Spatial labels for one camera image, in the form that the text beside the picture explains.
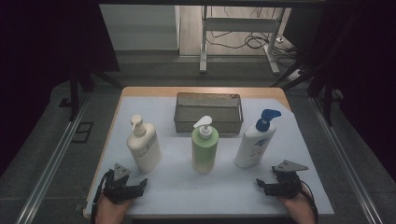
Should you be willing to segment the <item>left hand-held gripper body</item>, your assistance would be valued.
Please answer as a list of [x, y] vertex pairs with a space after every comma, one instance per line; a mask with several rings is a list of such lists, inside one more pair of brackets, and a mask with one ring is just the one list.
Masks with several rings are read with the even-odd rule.
[[126, 183], [131, 171], [116, 163], [113, 169], [106, 173], [104, 195], [113, 203], [130, 200]]

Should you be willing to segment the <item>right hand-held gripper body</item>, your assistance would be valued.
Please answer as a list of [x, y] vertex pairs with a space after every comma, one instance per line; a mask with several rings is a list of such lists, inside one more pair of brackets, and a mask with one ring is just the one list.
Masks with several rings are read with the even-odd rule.
[[274, 196], [295, 197], [302, 189], [301, 180], [297, 172], [306, 171], [308, 167], [293, 161], [283, 160], [279, 165], [273, 166], [272, 169], [277, 180]]

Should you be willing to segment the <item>cream pump bottle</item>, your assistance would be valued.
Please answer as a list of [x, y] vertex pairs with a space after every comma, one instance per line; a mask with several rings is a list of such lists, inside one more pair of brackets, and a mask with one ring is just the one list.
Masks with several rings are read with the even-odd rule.
[[162, 158], [160, 144], [153, 124], [145, 123], [140, 115], [130, 119], [132, 133], [127, 139], [127, 147], [138, 169], [147, 174], [151, 172]]

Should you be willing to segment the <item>white bottle with blue pump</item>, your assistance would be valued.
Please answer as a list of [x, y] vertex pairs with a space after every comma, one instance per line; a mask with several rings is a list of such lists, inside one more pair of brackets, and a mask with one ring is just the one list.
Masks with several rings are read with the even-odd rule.
[[256, 123], [245, 130], [234, 158], [235, 165], [248, 168], [262, 159], [276, 132], [276, 126], [271, 123], [271, 120], [280, 116], [281, 112], [274, 109], [262, 111], [261, 117]]

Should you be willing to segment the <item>green pump bottle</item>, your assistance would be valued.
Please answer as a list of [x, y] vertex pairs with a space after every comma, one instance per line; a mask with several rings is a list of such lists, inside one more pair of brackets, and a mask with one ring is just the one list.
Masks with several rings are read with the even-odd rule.
[[215, 163], [219, 133], [211, 123], [211, 117], [203, 116], [193, 125], [191, 134], [192, 167], [200, 174], [209, 173]]

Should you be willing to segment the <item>metal mesh basket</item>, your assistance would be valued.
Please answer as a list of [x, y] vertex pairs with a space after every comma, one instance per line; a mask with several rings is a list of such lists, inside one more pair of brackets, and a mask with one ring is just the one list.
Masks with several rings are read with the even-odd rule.
[[191, 133], [201, 117], [212, 118], [212, 126], [220, 134], [239, 134], [244, 117], [241, 97], [231, 93], [177, 94], [174, 122], [178, 133]]

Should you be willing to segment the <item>person's left hand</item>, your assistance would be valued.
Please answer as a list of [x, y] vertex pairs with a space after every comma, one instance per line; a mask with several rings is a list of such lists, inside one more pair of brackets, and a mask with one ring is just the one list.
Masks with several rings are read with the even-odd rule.
[[121, 224], [127, 210], [133, 204], [134, 199], [123, 203], [113, 203], [106, 196], [101, 195], [97, 203], [96, 224]]

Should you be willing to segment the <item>person's right hand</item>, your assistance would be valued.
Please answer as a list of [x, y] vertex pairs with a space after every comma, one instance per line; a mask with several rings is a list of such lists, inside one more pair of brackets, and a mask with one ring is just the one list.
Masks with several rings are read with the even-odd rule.
[[297, 224], [316, 224], [315, 215], [305, 195], [310, 192], [303, 188], [304, 194], [299, 193], [294, 198], [277, 197]]

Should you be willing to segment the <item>pale blue table mat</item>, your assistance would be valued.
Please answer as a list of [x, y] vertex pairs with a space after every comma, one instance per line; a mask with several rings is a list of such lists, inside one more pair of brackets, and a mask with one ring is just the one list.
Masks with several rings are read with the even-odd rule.
[[[321, 215], [333, 212], [330, 200], [318, 177], [294, 114], [279, 101], [269, 98], [245, 98], [242, 101], [247, 129], [266, 108], [280, 111], [273, 119], [276, 132], [262, 160], [247, 169], [234, 165], [241, 142], [239, 135], [219, 139], [214, 168], [201, 175], [191, 165], [191, 137], [177, 133], [173, 97], [124, 97], [113, 119], [102, 158], [92, 181], [98, 187], [105, 172], [120, 164], [130, 169], [129, 184], [141, 180], [148, 184], [127, 214], [130, 217], [283, 217], [286, 214], [276, 198], [264, 194], [257, 184], [275, 182], [273, 167], [288, 160], [304, 165], [299, 177], [312, 189]], [[126, 145], [132, 131], [130, 118], [138, 114], [157, 131], [162, 158], [148, 174], [141, 173]]]

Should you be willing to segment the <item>black tripod stand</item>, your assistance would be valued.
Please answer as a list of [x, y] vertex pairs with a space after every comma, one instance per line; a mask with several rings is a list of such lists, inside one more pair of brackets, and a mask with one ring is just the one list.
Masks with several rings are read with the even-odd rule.
[[[329, 9], [294, 8], [286, 25], [286, 38], [292, 45], [296, 45], [296, 61], [273, 84], [273, 87], [285, 91], [312, 78], [307, 93], [310, 97], [317, 97], [324, 91], [323, 115], [329, 124], [332, 124], [332, 66], [344, 41], [347, 21], [347, 14], [338, 15]], [[288, 81], [289, 75], [296, 69], [301, 69], [304, 73], [295, 80]]]
[[91, 74], [96, 75], [101, 78], [105, 82], [113, 85], [116, 88], [123, 89], [124, 85], [118, 82], [116, 79], [106, 74], [104, 71], [99, 70], [90, 64], [75, 64], [72, 67], [70, 72], [70, 97], [63, 98], [59, 104], [59, 107], [70, 107], [71, 115], [70, 121], [73, 121], [79, 111], [79, 96], [78, 96], [78, 87], [81, 86], [84, 91], [91, 92], [94, 90], [95, 85], [93, 83], [93, 79]]

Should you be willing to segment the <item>white power strip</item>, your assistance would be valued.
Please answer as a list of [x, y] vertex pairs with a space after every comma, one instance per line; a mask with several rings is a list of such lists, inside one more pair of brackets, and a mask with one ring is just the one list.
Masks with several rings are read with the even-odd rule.
[[289, 77], [288, 81], [293, 81], [296, 78], [300, 77], [304, 72], [301, 69], [296, 69], [294, 72], [292, 72]]

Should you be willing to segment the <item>white cabinet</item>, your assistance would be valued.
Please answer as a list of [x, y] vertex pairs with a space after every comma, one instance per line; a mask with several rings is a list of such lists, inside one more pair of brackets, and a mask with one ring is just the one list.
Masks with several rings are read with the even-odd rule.
[[100, 6], [115, 50], [179, 49], [179, 6]]

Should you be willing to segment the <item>aluminium floor rail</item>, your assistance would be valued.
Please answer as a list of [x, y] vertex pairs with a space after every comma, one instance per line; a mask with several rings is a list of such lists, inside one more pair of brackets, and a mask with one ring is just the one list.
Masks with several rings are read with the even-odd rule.
[[383, 224], [383, 220], [378, 214], [375, 203], [370, 197], [366, 187], [364, 187], [363, 183], [361, 182], [361, 179], [359, 178], [355, 168], [353, 167], [349, 157], [347, 156], [340, 139], [335, 133], [334, 128], [324, 118], [324, 109], [321, 107], [319, 100], [317, 98], [309, 98], [309, 101], [314, 107], [314, 111], [318, 118], [318, 121], [332, 146], [337, 160], [339, 160], [339, 163], [345, 173], [346, 179], [350, 187], [352, 188], [357, 198], [357, 201], [361, 206], [361, 210], [366, 216], [369, 224]]
[[68, 122], [61, 140], [51, 154], [45, 169], [36, 181], [33, 190], [27, 198], [27, 201], [18, 215], [15, 224], [31, 224], [33, 222], [35, 215], [42, 204], [50, 184], [63, 160], [64, 154], [71, 143], [72, 137], [75, 134], [77, 127], [86, 111], [91, 97], [92, 95], [90, 93], [84, 93], [81, 96], [80, 102], [78, 103], [79, 110], [77, 114], [71, 121]]

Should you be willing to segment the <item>white metal stand frame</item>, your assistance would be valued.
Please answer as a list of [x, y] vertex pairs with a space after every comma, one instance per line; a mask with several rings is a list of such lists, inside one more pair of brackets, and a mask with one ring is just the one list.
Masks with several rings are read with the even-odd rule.
[[286, 9], [282, 7], [275, 19], [264, 18], [213, 18], [207, 16], [208, 6], [202, 7], [202, 42], [200, 48], [199, 70], [202, 74], [206, 72], [206, 33], [216, 32], [252, 32], [269, 33], [269, 44], [264, 46], [264, 53], [274, 75], [279, 75], [280, 70], [273, 55], [277, 35], [283, 21]]

